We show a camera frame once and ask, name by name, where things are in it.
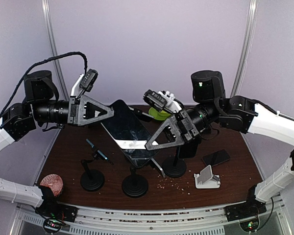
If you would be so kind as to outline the large black smartphone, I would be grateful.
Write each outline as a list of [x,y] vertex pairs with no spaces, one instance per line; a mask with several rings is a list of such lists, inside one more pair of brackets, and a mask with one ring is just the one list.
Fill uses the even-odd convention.
[[114,116],[103,120],[102,126],[135,167],[145,166],[159,152],[145,148],[151,134],[123,100],[111,107]]

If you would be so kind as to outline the pink cased smartphone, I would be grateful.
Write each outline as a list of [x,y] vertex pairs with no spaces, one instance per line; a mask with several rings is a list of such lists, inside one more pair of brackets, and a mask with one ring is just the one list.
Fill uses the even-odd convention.
[[216,166],[230,160],[230,155],[225,149],[216,151],[212,154],[202,157],[205,165]]

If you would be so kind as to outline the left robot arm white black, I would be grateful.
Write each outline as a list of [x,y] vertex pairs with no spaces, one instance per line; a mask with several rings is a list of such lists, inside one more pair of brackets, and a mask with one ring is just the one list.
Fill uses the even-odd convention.
[[[98,77],[96,70],[82,74],[74,84],[68,101],[59,92],[49,70],[39,70],[24,77],[25,98],[3,112],[0,117],[0,152],[19,141],[37,126],[66,124],[86,126],[102,122],[114,115],[111,107],[85,95]],[[26,186],[0,178],[0,199],[40,207],[49,217],[57,217],[61,208],[49,187]]]

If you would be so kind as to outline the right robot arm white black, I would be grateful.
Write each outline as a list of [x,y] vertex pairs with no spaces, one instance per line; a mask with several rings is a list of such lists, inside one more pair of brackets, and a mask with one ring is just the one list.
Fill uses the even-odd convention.
[[[256,99],[240,95],[227,98],[219,71],[197,71],[191,75],[191,82],[196,106],[189,109],[185,109],[169,92],[145,92],[144,101],[147,104],[157,111],[170,114],[146,142],[147,150],[191,143],[212,122],[244,134],[267,136],[294,147],[294,118],[283,115]],[[260,204],[269,201],[293,181],[294,149],[278,170],[249,190],[249,199],[241,207],[242,213],[252,216],[259,210]]]

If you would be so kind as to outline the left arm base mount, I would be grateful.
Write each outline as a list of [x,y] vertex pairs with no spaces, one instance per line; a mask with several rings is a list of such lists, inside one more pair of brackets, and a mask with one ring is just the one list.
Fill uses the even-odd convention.
[[44,201],[41,206],[35,208],[36,212],[44,217],[61,221],[75,222],[78,208],[57,201]]

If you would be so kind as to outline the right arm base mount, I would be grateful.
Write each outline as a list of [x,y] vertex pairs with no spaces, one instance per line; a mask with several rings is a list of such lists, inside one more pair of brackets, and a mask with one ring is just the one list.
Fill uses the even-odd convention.
[[266,204],[248,204],[247,202],[226,206],[224,208],[227,221],[256,217],[267,211]]

